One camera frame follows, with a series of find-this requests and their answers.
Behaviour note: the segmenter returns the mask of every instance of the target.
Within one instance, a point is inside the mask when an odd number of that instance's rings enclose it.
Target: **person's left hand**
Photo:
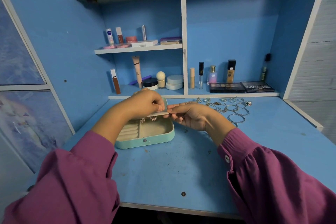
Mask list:
[[[143,88],[133,96],[120,102],[129,120],[142,119],[151,113],[161,112],[165,109],[162,97],[156,91]]]

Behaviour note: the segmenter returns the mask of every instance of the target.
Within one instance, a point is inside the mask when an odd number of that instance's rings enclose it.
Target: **purple nail file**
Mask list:
[[[149,76],[143,77],[142,80],[146,80],[146,79],[149,79],[149,78],[151,78],[151,77],[152,77],[152,76],[149,75]],[[136,83],[138,83],[137,80],[130,82],[128,85],[134,85],[134,84],[136,84]]]

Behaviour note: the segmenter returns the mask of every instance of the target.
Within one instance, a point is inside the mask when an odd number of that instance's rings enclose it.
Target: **purple shirt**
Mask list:
[[[217,149],[230,166],[231,194],[247,224],[336,223],[336,195],[281,152],[263,147],[240,129]],[[117,153],[88,131],[71,151],[55,150],[36,185],[6,208],[3,223],[111,223],[120,205],[111,180]]]

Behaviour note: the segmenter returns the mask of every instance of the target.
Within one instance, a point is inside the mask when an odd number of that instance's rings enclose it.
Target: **black eyeshadow palette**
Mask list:
[[[245,93],[245,88],[239,82],[210,82],[212,93]]]
[[[266,82],[241,82],[246,92],[274,92],[275,90]]]

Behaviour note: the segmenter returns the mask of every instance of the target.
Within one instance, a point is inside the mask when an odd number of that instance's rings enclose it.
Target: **mint green jewelry box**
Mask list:
[[[167,110],[167,100],[163,98],[163,101]],[[128,149],[172,140],[175,136],[174,124],[170,118],[162,117],[167,114],[165,111],[147,116],[143,123],[141,120],[130,120],[121,130],[115,146]]]

